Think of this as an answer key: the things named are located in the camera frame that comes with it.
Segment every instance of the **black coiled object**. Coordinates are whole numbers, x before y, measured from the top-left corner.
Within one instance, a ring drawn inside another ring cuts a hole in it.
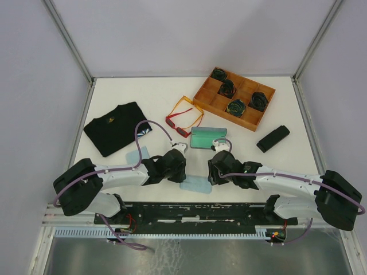
[[[235,85],[229,79],[224,80],[223,84],[219,88],[219,94],[229,99],[233,97],[235,92],[236,92]]]
[[[225,111],[233,116],[241,117],[245,110],[246,105],[243,103],[243,101],[236,99],[228,104]]]
[[[269,101],[262,92],[255,92],[252,95],[251,101],[248,104],[249,107],[254,108],[260,112],[264,112]]]
[[[210,77],[223,82],[227,78],[227,74],[222,69],[215,68]]]

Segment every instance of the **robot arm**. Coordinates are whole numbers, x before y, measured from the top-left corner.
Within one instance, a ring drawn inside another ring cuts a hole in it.
[[[228,152],[229,147],[224,143],[214,144],[214,149],[217,153],[208,161],[208,180],[212,185],[231,181],[241,188],[282,194],[272,195],[268,199],[264,212],[269,220],[274,215],[284,219],[323,218],[336,228],[353,229],[358,206],[345,197],[359,204],[362,195],[337,172],[328,170],[325,175],[293,174],[261,163],[241,163]]]
[[[172,182],[184,181],[187,148],[185,143],[174,143],[164,156],[143,159],[142,164],[133,169],[130,166],[94,165],[90,159],[80,160],[53,183],[56,194],[59,194],[71,182],[85,175],[60,195],[59,202],[64,214],[71,216],[89,211],[113,217],[126,210],[124,203],[119,195],[101,191],[126,185],[156,184],[164,178]]]

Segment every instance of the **sunglasses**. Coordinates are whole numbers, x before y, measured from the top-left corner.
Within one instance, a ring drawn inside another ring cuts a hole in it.
[[[186,128],[180,128],[180,127],[176,127],[176,125],[174,124],[174,122],[171,120],[172,117],[175,117],[175,116],[178,116],[178,115],[181,115],[183,113],[187,113],[189,111],[191,111],[193,108],[190,108],[190,109],[187,109],[186,111],[184,112],[181,112],[181,113],[173,113],[173,111],[177,108],[177,106],[183,101],[187,101],[188,103],[190,103],[191,105],[193,105],[196,109],[199,110],[199,112],[201,112],[201,115],[199,115],[199,117],[195,120],[195,122],[193,124],[191,124],[190,126],[186,127]],[[190,128],[191,126],[193,126],[196,122],[199,122],[199,124],[197,126],[200,125],[201,121],[202,121],[202,118],[204,116],[204,111],[203,109],[201,109],[199,106],[197,105],[194,105],[193,101],[191,99],[189,99],[188,97],[186,96],[183,96],[182,99],[180,99],[178,101],[178,103],[176,103],[175,107],[173,108],[172,112],[170,112],[170,114],[168,116],[166,116],[166,123],[169,125],[169,127],[171,127],[172,129],[175,129],[181,136],[183,136],[184,138],[188,137],[190,134],[191,134],[191,131],[190,132],[186,132],[185,129],[188,129]]]

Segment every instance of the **wooden box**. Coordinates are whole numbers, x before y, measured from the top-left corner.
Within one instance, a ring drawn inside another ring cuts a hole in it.
[[[227,70],[224,71],[227,74],[226,79],[231,80],[235,85],[236,92],[234,96],[229,99],[220,95],[218,92],[222,82],[211,78],[212,74],[210,74],[210,76],[205,80],[204,84],[194,96],[194,104],[200,106],[202,109],[207,110],[208,112],[214,113],[217,116],[223,117],[224,119],[255,132],[261,121],[261,118],[263,117],[267,107],[271,102],[271,99],[275,93],[275,89]],[[254,92],[263,92],[269,101],[264,112],[258,111],[248,106]],[[241,117],[231,115],[225,111],[227,105],[236,99],[242,100],[246,105],[246,109]]]

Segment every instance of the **light blue cloth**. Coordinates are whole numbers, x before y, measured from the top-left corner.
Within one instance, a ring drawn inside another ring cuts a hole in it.
[[[148,149],[146,146],[142,147],[143,159],[149,158]],[[126,154],[127,164],[135,164],[139,161],[139,152],[135,150]],[[199,192],[210,194],[212,192],[212,185],[208,182],[208,179],[204,176],[190,176],[186,175],[186,179],[179,184],[179,187],[183,190],[192,192]]]

